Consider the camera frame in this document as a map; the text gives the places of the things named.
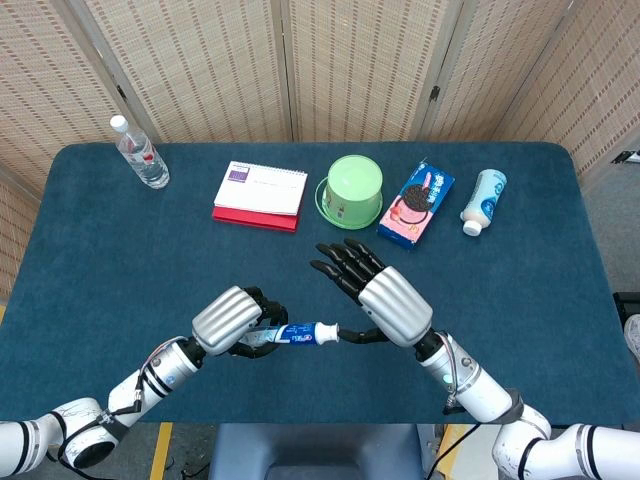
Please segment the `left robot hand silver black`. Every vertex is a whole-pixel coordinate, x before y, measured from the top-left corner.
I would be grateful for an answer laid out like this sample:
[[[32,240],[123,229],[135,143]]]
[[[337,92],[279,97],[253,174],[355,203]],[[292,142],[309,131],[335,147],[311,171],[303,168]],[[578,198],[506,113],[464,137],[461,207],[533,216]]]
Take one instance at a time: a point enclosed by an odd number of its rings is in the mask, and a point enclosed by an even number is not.
[[[252,347],[241,343],[240,339],[263,320],[268,320],[270,326],[287,325],[287,309],[265,297],[258,287],[233,286],[192,320],[192,334],[208,355],[229,353],[257,359],[272,353],[278,345],[267,343]]]

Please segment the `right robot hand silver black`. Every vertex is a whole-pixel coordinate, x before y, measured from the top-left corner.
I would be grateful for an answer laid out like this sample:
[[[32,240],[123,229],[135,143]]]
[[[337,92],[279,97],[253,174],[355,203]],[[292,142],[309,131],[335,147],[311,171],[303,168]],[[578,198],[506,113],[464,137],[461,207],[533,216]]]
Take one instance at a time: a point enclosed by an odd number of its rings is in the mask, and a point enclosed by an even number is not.
[[[388,341],[409,348],[431,329],[432,307],[364,243],[347,238],[342,243],[318,243],[316,249],[328,260],[312,260],[310,265],[358,305]]]

